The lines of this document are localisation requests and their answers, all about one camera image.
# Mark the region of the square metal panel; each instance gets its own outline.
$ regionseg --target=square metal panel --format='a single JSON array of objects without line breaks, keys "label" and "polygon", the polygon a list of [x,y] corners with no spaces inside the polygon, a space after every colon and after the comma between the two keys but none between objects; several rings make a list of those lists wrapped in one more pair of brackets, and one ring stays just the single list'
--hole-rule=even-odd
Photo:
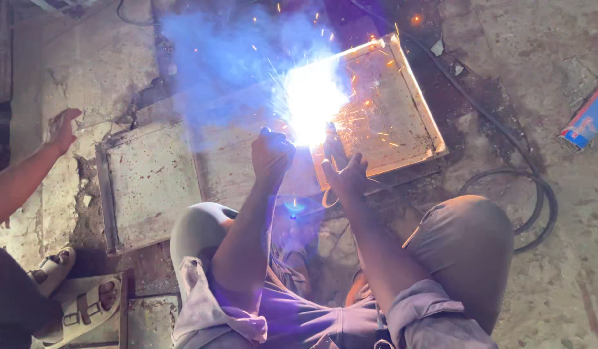
[{"label": "square metal panel", "polygon": [[[338,56],[353,95],[333,122],[345,154],[361,152],[368,160],[368,177],[448,154],[395,34]],[[325,190],[323,146],[312,147],[311,153]]]}]

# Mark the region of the bright light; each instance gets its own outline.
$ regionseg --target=bright light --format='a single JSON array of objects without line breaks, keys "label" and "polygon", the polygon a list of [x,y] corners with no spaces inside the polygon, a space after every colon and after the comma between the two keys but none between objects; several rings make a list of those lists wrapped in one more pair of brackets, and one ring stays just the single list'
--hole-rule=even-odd
[{"label": "bright light", "polygon": [[324,142],[326,122],[349,102],[339,84],[338,67],[338,59],[323,59],[288,72],[284,84],[290,114],[288,123],[295,131],[295,144]]}]

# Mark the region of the knee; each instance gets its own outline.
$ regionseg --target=knee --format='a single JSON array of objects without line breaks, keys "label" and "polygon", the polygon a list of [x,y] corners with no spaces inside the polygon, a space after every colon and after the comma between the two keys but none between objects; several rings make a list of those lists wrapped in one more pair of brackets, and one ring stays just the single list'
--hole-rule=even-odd
[{"label": "knee", "polygon": [[458,211],[459,219],[467,222],[468,233],[513,240],[510,219],[495,202],[479,195],[464,195],[452,200],[456,201],[454,210]]},{"label": "knee", "polygon": [[432,213],[436,213],[434,219],[466,238],[513,240],[512,225],[504,210],[483,196],[455,197],[435,206],[428,216]]},{"label": "knee", "polygon": [[233,219],[233,210],[216,202],[201,202],[186,208],[174,223],[171,240],[184,234],[215,225],[223,226],[225,221]]}]

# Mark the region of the beige sandal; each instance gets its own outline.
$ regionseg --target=beige sandal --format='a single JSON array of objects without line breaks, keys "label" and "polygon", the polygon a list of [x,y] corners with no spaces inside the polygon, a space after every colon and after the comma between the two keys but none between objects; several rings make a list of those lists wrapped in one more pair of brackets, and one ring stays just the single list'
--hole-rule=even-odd
[{"label": "beige sandal", "polygon": [[[106,311],[101,305],[99,288],[107,282],[114,283],[114,289],[111,292],[114,293],[116,300]],[[54,342],[56,333],[38,339],[43,341],[46,349],[57,349],[96,328],[116,313],[120,306],[120,288],[120,281],[117,278],[110,278],[96,285],[86,294],[80,294],[75,299],[62,303],[62,313],[64,314],[62,317],[62,339]]]},{"label": "beige sandal", "polygon": [[38,265],[37,270],[42,270],[45,272],[45,274],[47,274],[47,278],[43,282],[36,282],[36,279],[34,279],[33,275],[34,271],[28,272],[31,281],[37,285],[40,294],[45,297],[51,296],[51,293],[53,293],[53,291],[58,288],[62,281],[66,279],[66,276],[72,269],[72,266],[75,264],[75,249],[72,247],[65,247],[60,252],[55,254],[55,256],[59,256],[63,251],[67,251],[69,253],[69,258],[66,264],[59,264],[54,262],[51,257],[45,257],[45,259],[43,259],[43,261]]}]

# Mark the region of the welding cable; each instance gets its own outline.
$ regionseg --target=welding cable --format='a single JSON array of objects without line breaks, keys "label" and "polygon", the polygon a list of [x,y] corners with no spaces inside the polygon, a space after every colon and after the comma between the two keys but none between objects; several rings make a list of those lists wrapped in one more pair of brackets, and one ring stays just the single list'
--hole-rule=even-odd
[{"label": "welding cable", "polygon": [[122,8],[123,3],[124,3],[124,0],[120,0],[118,2],[118,7],[116,7],[116,14],[117,14],[118,18],[120,18],[124,23],[132,24],[132,25],[138,26],[138,27],[149,27],[149,26],[158,26],[159,25],[158,23],[155,23],[154,17],[151,17],[146,22],[135,22],[134,20],[129,20],[129,19],[122,17],[122,14],[120,13],[120,9]]},{"label": "welding cable", "polygon": [[[379,14],[375,13],[371,9],[360,4],[358,2],[358,0],[350,0],[350,2],[355,4],[357,7],[359,7],[364,12],[381,20],[383,23],[387,24],[392,29],[395,29],[396,31],[398,31],[398,29],[396,28],[394,23],[390,22],[389,20],[387,20],[384,17],[380,16]],[[458,194],[459,195],[465,194],[467,188],[469,186],[471,186],[472,184],[474,184],[476,181],[478,181],[480,178],[484,178],[484,177],[487,177],[487,176],[490,176],[493,174],[495,175],[495,174],[507,173],[512,176],[524,176],[524,177],[528,177],[529,179],[533,180],[536,183],[536,205],[534,206],[534,211],[533,211],[532,215],[530,216],[530,218],[522,226],[520,226],[514,230],[514,234],[518,235],[518,234],[526,231],[535,223],[536,219],[538,219],[538,217],[540,216],[540,213],[542,211],[542,207],[543,207],[543,202],[544,202],[543,195],[547,196],[547,201],[549,203],[549,219],[547,220],[547,225],[545,226],[543,231],[532,242],[530,242],[518,249],[515,249],[514,253],[518,254],[518,253],[522,253],[522,252],[534,249],[536,246],[540,245],[549,235],[551,235],[551,233],[553,232],[553,228],[555,227],[557,218],[558,218],[558,201],[557,201],[557,198],[555,197],[555,193],[553,192],[553,189],[551,188],[551,185],[549,185],[541,177],[540,171],[537,169],[536,165],[534,165],[532,158],[519,145],[519,142],[514,138],[512,133],[510,131],[508,131],[505,128],[505,126],[497,120],[496,117],[491,115],[491,113],[489,113],[484,107],[482,107],[477,101],[475,101],[473,99],[473,97],[471,97],[469,95],[469,93],[467,93],[467,91],[465,91],[463,89],[463,87],[458,83],[458,81],[454,78],[454,76],[452,76],[452,74],[450,74],[450,72],[443,66],[443,64],[437,59],[437,57],[435,55],[433,55],[433,53],[424,44],[422,44],[422,42],[420,42],[415,36],[412,36],[408,32],[402,32],[399,35],[402,35],[403,37],[406,37],[409,40],[411,40],[413,42],[413,44],[418,46],[425,54],[427,54],[427,56],[432,60],[432,62],[435,64],[435,66],[450,81],[452,86],[454,86],[454,88],[467,101],[469,101],[469,103],[472,106],[474,106],[474,108],[480,114],[482,114],[482,116],[486,117],[489,120],[489,122],[491,122],[499,131],[501,131],[501,133],[503,133],[506,136],[506,138],[512,143],[514,148],[520,153],[520,155],[523,157],[525,162],[528,164],[529,168],[532,170],[531,173],[527,172],[527,171],[516,170],[513,168],[500,168],[500,169],[496,169],[496,170],[484,171],[484,172],[476,174],[475,176],[473,176],[469,180],[467,180],[467,182],[465,182],[463,187],[461,187],[461,190],[458,192]]]}]

